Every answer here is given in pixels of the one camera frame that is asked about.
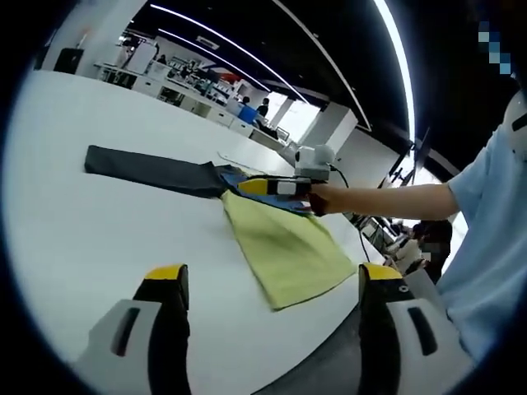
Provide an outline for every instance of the shirt sleeve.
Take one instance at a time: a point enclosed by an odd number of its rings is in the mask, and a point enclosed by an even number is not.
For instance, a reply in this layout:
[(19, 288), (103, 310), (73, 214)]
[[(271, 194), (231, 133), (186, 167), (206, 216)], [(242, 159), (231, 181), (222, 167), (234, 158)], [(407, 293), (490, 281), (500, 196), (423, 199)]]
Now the shirt sleeve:
[(450, 190), (454, 194), (455, 201), (458, 203), (459, 209), (469, 225), (478, 211), (483, 188), (487, 182), (495, 140), (496, 134), (494, 133), (487, 145), (479, 152), (474, 162), (448, 183)]

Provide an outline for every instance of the yellow-green cloth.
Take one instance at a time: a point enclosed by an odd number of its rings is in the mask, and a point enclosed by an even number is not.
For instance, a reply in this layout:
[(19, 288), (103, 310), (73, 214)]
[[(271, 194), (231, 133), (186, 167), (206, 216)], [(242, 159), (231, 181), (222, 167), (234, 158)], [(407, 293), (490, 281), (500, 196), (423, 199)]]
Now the yellow-green cloth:
[(322, 295), (357, 270), (313, 216), (298, 216), (229, 191), (222, 201), (273, 309)]

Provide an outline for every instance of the gray floor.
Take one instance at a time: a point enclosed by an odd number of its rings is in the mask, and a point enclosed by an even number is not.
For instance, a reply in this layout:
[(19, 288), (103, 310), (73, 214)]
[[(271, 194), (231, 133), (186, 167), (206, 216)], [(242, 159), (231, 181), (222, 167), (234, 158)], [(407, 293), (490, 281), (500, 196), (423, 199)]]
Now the gray floor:
[(355, 308), (313, 354), (255, 395), (353, 395), (361, 378), (360, 315)]

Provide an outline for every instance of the light blue shirt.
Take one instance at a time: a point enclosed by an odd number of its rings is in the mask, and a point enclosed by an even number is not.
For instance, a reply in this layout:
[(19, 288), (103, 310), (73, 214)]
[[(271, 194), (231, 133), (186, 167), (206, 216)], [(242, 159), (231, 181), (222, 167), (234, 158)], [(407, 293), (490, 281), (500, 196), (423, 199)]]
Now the light blue shirt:
[(480, 361), (527, 286), (527, 163), (498, 128), (449, 186), (469, 231), (437, 287), (464, 348)]

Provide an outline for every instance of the person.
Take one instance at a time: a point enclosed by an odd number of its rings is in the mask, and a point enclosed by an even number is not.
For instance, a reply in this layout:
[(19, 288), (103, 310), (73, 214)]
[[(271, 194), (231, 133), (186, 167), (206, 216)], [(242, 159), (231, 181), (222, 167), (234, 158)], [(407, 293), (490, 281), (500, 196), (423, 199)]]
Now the person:
[(263, 99), (262, 104), (256, 109), (256, 111), (265, 118), (265, 115), (267, 115), (267, 112), (269, 111), (269, 99), (267, 97)]
[(422, 221), (422, 234), (419, 239), (422, 261), (412, 263), (404, 274), (408, 275), (424, 268), (431, 281), (436, 284), (441, 278), (446, 259), (450, 256), (452, 233), (452, 224), (448, 220)]
[(527, 99), (518, 92), (474, 162), (450, 182), (391, 189), (315, 184), (317, 215), (444, 220), (461, 211), (469, 226), (437, 290), (460, 341), (482, 361), (508, 328), (527, 280)]
[(422, 222), (414, 225), (407, 239), (386, 249), (389, 255), (385, 263), (386, 266), (394, 267), (401, 274), (404, 274), (413, 263), (422, 261), (419, 245), (422, 238), (422, 228)]
[(183, 70), (181, 70), (180, 72), (180, 76), (181, 78), (185, 79), (187, 76), (189, 76), (191, 73), (191, 70), (189, 68), (189, 66), (185, 66), (183, 67)]

